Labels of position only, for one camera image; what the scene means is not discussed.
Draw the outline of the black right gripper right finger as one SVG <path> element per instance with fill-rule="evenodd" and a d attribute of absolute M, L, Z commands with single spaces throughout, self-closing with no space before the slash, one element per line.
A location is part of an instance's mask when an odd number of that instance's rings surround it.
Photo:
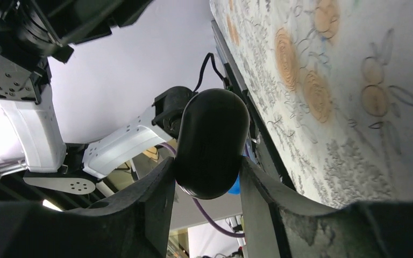
<path fill-rule="evenodd" d="M 361 201 L 337 210 L 248 158 L 239 177 L 249 257 L 413 257 L 413 202 Z"/>

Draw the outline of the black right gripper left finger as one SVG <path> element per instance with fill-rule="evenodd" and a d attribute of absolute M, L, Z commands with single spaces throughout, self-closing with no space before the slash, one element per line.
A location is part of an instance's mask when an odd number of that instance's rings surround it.
<path fill-rule="evenodd" d="M 174 159 L 87 208 L 0 202 L 0 257 L 165 257 Z"/>

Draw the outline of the black oval earbud case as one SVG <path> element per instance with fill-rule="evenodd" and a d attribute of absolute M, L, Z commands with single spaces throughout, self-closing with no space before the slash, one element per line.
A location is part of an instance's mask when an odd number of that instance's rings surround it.
<path fill-rule="evenodd" d="M 215 199 L 236 182 L 250 115 L 233 92 L 209 89 L 195 95 L 184 109 L 175 179 L 188 195 Z"/>

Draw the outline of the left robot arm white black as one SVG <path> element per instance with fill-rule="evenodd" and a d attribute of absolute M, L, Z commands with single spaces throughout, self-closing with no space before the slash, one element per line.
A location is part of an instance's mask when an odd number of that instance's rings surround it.
<path fill-rule="evenodd" d="M 70 194 L 97 184 L 146 149 L 179 135 L 181 117 L 197 91 L 172 87 L 143 114 L 107 137 L 77 147 L 61 136 L 52 101 L 48 58 L 66 63 L 73 46 L 134 24 L 149 1 L 0 1 L 0 108 L 24 158 L 0 164 L 4 175 L 24 171 L 25 183 Z"/>

